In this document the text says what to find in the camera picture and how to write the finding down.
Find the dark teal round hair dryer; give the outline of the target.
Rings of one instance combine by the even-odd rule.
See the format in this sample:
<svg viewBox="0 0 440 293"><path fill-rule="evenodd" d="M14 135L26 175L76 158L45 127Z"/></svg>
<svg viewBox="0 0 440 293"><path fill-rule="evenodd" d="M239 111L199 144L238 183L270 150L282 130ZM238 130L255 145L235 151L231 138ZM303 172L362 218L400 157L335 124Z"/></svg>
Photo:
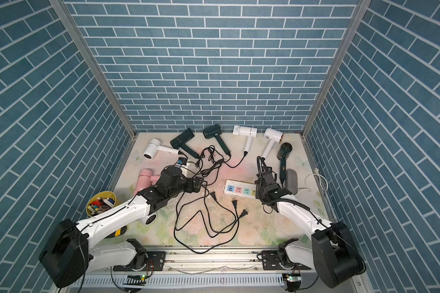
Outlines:
<svg viewBox="0 0 440 293"><path fill-rule="evenodd" d="M287 158L292 152L293 147L290 143L284 142L277 153L277 158L280 161L280 171L279 171L279 180L281 184L284 184L286 180L286 170L287 170Z"/></svg>

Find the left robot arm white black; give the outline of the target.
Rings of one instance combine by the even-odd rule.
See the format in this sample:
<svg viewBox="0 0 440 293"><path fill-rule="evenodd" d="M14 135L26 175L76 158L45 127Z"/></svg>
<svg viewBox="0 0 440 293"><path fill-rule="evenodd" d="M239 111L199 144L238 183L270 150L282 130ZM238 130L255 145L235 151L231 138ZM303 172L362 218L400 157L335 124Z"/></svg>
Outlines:
<svg viewBox="0 0 440 293"><path fill-rule="evenodd" d="M144 264L145 248L137 240L104 247L99 242L129 223L154 215L178 194L200 192L203 182L202 177L184 176L178 167L166 167L154 185L140 190L132 199L88 219L58 223L39 261L57 288L68 287L86 272L106 267L139 269Z"/></svg>

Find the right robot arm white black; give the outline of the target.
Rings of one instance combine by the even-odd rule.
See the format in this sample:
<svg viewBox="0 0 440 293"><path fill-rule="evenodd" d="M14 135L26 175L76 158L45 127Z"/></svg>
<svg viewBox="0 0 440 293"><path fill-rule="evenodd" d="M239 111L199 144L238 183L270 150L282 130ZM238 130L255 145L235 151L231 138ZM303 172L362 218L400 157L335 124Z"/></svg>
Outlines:
<svg viewBox="0 0 440 293"><path fill-rule="evenodd" d="M286 269L298 264L306 266L330 288L365 272L365 262L346 224L319 217L277 183L257 181L255 195L264 205L299 226L311 241L310 248L294 238L279 244L277 254L281 266Z"/></svg>

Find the white multicolour power strip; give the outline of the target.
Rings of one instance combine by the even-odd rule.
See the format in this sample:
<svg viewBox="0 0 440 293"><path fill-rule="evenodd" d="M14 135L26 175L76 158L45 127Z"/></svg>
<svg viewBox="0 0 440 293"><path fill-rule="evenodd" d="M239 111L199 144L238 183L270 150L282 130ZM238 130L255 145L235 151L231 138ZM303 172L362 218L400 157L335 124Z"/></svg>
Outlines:
<svg viewBox="0 0 440 293"><path fill-rule="evenodd" d="M225 195L242 197L246 199L256 198L256 185L228 179L223 187Z"/></svg>

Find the grey oval pad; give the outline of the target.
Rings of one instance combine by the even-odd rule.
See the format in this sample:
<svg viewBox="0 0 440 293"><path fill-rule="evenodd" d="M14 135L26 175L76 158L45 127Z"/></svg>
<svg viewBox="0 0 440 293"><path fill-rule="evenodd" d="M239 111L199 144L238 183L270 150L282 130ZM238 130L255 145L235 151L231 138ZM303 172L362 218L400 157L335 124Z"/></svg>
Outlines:
<svg viewBox="0 0 440 293"><path fill-rule="evenodd" d="M291 192L292 195L298 193L298 175L295 170L286 170L286 180L284 181L284 187Z"/></svg>

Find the dark green slim hair dryer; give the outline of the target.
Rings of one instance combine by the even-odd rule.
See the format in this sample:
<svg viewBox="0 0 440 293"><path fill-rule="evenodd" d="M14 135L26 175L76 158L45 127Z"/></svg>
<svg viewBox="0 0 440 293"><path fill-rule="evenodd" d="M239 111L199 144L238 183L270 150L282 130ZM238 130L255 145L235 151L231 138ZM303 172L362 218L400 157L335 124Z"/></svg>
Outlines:
<svg viewBox="0 0 440 293"><path fill-rule="evenodd" d="M190 128L187 128L186 130L184 130L184 132L182 132L177 137L172 139L170 141L170 144L171 144L172 148L182 149L185 152L187 152L189 155L194 157L195 159L200 159L200 155L197 154L194 150L192 150L191 148L189 148L187 146L187 142L189 140L191 140L192 138L194 138L194 133L192 132L192 130Z"/></svg>

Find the pink hair dryer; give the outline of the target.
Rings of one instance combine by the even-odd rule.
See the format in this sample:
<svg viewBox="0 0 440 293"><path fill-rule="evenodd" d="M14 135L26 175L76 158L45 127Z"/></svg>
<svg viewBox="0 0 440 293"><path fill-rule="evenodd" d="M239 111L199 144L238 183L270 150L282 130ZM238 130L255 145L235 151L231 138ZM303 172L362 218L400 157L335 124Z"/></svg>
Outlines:
<svg viewBox="0 0 440 293"><path fill-rule="evenodd" d="M160 175L154 175L149 169L142 169L139 172L138 180L134 189L133 195L136 195L139 191L150 187L155 184L160 178Z"/></svg>

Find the white round hair dryer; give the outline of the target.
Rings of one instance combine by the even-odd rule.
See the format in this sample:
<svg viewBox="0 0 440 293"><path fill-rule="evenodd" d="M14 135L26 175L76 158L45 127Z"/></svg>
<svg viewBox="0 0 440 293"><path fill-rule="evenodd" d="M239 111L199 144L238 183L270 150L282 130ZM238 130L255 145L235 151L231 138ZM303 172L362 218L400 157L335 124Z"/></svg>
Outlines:
<svg viewBox="0 0 440 293"><path fill-rule="evenodd" d="M174 155L181 154L181 151L177 149L162 145L160 140L151 139L143 152L143 156L147 159L153 159L158 152L171 153Z"/></svg>

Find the dark green boxy hair dryer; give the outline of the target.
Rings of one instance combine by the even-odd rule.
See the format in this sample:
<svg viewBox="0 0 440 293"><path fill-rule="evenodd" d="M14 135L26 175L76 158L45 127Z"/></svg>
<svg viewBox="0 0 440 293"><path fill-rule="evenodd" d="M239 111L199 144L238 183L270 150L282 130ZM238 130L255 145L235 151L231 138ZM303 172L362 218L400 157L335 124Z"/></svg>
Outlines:
<svg viewBox="0 0 440 293"><path fill-rule="evenodd" d="M220 145L220 147L225 152L225 154L227 156L231 156L231 151L229 150L225 142L222 140L221 134L222 134L222 128L219 124L208 126L203 130L203 135L206 139L215 138L218 144Z"/></svg>

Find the white boxy hair dryer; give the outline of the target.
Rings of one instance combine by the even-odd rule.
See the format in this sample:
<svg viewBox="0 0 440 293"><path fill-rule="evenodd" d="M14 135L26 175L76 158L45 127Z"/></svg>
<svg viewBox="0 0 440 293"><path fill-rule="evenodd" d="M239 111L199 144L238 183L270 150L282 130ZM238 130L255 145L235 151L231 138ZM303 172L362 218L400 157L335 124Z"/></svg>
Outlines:
<svg viewBox="0 0 440 293"><path fill-rule="evenodd" d="M233 135L246 137L243 151L246 156L251 151L253 139L257 137L257 128L235 125L233 127Z"/></svg>

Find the black yellow utility knife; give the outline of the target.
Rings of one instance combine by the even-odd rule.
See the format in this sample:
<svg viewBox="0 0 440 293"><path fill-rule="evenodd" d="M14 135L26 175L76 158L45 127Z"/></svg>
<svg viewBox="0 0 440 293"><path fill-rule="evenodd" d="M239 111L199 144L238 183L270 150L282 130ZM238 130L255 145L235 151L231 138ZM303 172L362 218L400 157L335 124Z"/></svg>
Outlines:
<svg viewBox="0 0 440 293"><path fill-rule="evenodd" d="M124 235L127 232L127 227L124 226L122 228L119 228L118 230L116 230L111 236L112 237L118 237L121 235Z"/></svg>

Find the yellow cup with small items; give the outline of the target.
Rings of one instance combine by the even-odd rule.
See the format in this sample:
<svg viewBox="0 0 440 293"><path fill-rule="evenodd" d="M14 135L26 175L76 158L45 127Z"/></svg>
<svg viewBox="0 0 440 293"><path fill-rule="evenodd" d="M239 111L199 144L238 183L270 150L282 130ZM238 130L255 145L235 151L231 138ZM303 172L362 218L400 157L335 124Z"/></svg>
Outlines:
<svg viewBox="0 0 440 293"><path fill-rule="evenodd" d="M117 198L111 191L103 191L94 195L86 206L86 214L89 217L97 216L117 205Z"/></svg>

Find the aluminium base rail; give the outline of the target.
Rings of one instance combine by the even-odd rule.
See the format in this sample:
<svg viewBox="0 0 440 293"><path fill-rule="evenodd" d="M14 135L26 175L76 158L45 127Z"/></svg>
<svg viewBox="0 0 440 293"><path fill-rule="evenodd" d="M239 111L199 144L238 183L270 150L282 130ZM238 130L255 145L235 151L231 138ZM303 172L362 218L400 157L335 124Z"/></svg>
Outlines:
<svg viewBox="0 0 440 293"><path fill-rule="evenodd" d="M62 288L62 292L112 288L119 293L141 293L146 289L278 286L294 293L313 287L317 281L335 288L364 270L353 258L320 251L314 262L312 255L311 249L300 242L279 249L231 247L202 255L175 248L151 250L137 271L129 266L105 264Z"/></svg>

